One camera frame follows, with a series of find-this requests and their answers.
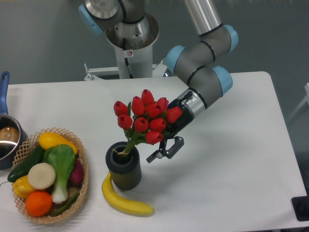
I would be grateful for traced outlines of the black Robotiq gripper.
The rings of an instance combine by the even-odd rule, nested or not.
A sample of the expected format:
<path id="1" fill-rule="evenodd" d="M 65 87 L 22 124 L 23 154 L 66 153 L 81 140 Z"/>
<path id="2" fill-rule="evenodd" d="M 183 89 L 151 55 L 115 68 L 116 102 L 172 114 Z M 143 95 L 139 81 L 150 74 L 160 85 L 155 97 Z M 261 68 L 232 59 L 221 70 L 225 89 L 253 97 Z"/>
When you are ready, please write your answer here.
<path id="1" fill-rule="evenodd" d="M 166 139 L 160 142 L 159 148 L 146 159 L 147 162 L 151 163 L 155 159 L 162 159 L 163 157 L 171 159 L 184 146 L 184 139 L 176 136 L 176 134 L 191 123 L 193 119 L 190 110 L 180 99 L 173 100 L 168 105 L 165 116 L 168 135 L 165 136 Z M 171 138 L 174 138 L 174 144 L 166 149 L 167 140 Z"/>

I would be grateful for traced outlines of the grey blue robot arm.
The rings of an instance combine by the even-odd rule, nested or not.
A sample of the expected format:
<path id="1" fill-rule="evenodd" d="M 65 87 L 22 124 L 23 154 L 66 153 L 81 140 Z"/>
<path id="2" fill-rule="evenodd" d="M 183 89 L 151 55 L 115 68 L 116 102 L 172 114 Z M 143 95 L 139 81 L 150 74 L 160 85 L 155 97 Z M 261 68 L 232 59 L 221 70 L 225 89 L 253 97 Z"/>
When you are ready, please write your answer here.
<path id="1" fill-rule="evenodd" d="M 148 157 L 172 158 L 183 146 L 177 133 L 233 85 L 230 73 L 213 67 L 217 58 L 231 52 L 238 44 L 237 32 L 224 25 L 211 0 L 187 0 L 187 10 L 199 35 L 199 42 L 190 49 L 173 47 L 165 57 L 166 67 L 186 85 L 172 106 L 179 106 L 183 115 L 171 126 L 169 139 L 175 143 L 166 149 L 166 140 Z M 105 33 L 114 47 L 121 79 L 145 78 L 153 75 L 153 44 L 159 28 L 154 17 L 145 11 L 142 0 L 85 0 L 78 8 L 86 26 L 94 33 Z"/>

